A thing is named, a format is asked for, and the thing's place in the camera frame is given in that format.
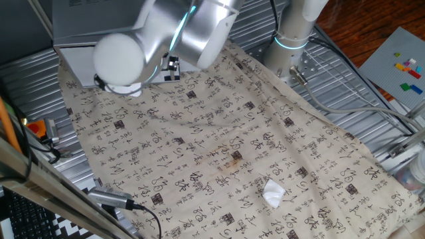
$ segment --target red lego brick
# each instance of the red lego brick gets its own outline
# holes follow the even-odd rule
[[[419,73],[417,73],[414,70],[410,70],[409,74],[411,74],[413,77],[415,77],[416,79],[419,79],[421,77],[421,75]]]

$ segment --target gray cable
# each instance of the gray cable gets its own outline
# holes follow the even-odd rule
[[[420,125],[418,125],[415,121],[409,119],[408,117],[389,110],[389,109],[385,109],[385,108],[381,108],[381,107],[362,107],[362,108],[355,108],[355,109],[346,109],[346,110],[336,110],[336,109],[332,109],[329,108],[327,106],[324,106],[322,103],[319,102],[319,100],[314,96],[313,92],[311,91],[310,87],[308,86],[308,84],[306,84],[304,86],[305,90],[307,90],[307,93],[310,95],[311,99],[323,110],[326,110],[328,112],[331,113],[336,113],[336,114],[348,114],[348,113],[353,113],[353,112],[363,112],[363,111],[377,111],[377,112],[385,112],[388,114],[392,114],[394,116],[398,116],[400,119],[403,119],[404,121],[408,122],[409,124],[413,125],[413,127],[415,127],[418,131],[422,129],[422,127],[420,127]]]

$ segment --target orange object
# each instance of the orange object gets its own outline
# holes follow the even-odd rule
[[[15,130],[13,129],[11,118],[7,113],[6,106],[0,97],[0,120],[5,128],[7,139],[9,143],[19,152],[22,153],[21,146],[19,146],[18,139],[16,138]]]
[[[35,133],[38,137],[46,135],[46,125],[44,124],[44,120],[28,123],[27,127],[31,129],[31,131]]]

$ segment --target yellow lego brick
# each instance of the yellow lego brick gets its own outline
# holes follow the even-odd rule
[[[400,63],[397,63],[396,64],[396,68],[399,69],[399,70],[403,70],[404,69],[404,66],[401,65]]]

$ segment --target green lego brick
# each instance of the green lego brick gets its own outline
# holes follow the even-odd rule
[[[401,86],[401,88],[404,90],[404,91],[408,91],[408,90],[410,90],[410,86],[407,84],[407,83],[404,83],[404,84],[402,84],[402,85],[400,85]]]

